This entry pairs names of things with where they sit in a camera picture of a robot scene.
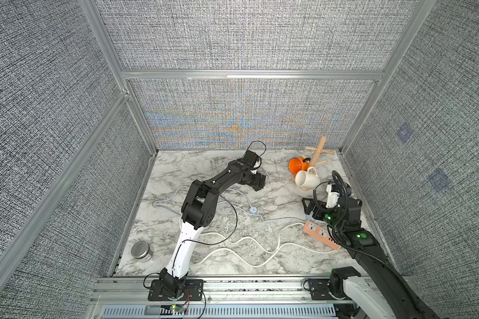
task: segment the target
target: metal canister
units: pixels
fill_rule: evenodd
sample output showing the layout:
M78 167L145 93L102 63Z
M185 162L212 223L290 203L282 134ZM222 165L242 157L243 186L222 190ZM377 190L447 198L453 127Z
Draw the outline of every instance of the metal canister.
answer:
M153 250L145 241L139 241L131 247L131 256L140 262L146 262L153 257Z

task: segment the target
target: mug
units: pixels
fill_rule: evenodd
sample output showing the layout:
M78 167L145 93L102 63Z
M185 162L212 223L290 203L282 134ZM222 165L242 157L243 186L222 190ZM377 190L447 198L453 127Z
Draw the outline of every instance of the mug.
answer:
M298 173L300 170L307 170L308 163L311 161L310 157L293 157L289 160L289 171L293 174Z
M300 187L314 188L319 184L318 172L313 166L307 170L300 170L295 176L295 183Z

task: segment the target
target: black mounting plate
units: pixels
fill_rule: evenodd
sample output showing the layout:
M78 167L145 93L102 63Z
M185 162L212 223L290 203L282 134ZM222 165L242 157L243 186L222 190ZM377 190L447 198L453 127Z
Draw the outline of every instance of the black mounting plate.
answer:
M330 289L328 289L328 279L309 279L307 282L312 300L336 300L329 293Z
M188 290L190 294L190 301L201 301L202 300L202 288L204 286L204 280L200 279L186 279L185 280L185 289ZM154 279L151 282L151 288L149 289L149 295L147 300L149 301L174 301L169 296L169 292L163 288L161 280ZM185 302L188 295L186 292L183 293L183 296L177 301Z

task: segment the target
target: orange power strip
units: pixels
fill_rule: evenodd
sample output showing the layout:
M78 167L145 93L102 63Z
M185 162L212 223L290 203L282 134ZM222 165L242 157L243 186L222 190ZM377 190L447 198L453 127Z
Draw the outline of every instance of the orange power strip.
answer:
M331 238L325 228L307 220L303 227L303 232L311 235L326 246L330 246L334 250L338 250L341 246L337 245Z

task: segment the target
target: white marble surface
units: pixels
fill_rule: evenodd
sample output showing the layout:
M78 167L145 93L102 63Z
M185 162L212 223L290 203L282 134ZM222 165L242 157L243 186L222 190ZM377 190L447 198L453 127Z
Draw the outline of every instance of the white marble surface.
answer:
M243 153L243 150L161 151L156 158L115 276L141 276L164 268L171 258L179 236L180 210L187 188L182 188L172 202L157 204L177 212L179 216L160 208L154 208L153 201L171 197L179 186L189 186L195 179L209 179L225 169L228 162L241 157ZM248 195L252 205L257 207L265 219L288 216L305 219L301 198L312 197L312 191L302 191L297 187L292 180L292 174L287 169L287 162L292 157L299 157L301 154L302 152L298 150L268 150L262 156L261 172L268 174L265 187L258 192L247 185L235 184L232 188ZM347 181L337 155L321 155L320 161L325 159L328 160L328 163L317 169L321 181L330 179L332 170L336 170ZM323 188L318 196L320 199L326 200L325 194L325 188ZM246 210L249 208L246 199L240 194L226 191L224 197ZM244 236L251 236L265 249L274 250L277 246L279 230L295 222L297 220L263 222L257 216L249 216L238 210L238 226L231 240L237 241ZM235 223L236 216L229 204L218 204L213 221L203 233L213 231L228 236ZM362 226L369 229L364 216L362 216ZM295 242L314 250L331 250L328 246L303 233L302 228L303 225L296 225L283 230L281 243ZM154 250L153 258L147 262L138 262L130 253L133 244L140 240L150 243ZM199 240L211 243L218 242L222 238L217 235L201 235ZM271 255L262 251L255 242L248 239L235 245L230 242L216 246L197 244L192 262L201 261L208 253L219 247L228 247L234 250L253 265L263 263ZM251 267L244 264L233 253L220 251L200 265L190 265L190 274L322 274L330 272L335 267L349 265L364 272L342 248L329 254L318 254L296 246L285 246L273 259L261 267Z

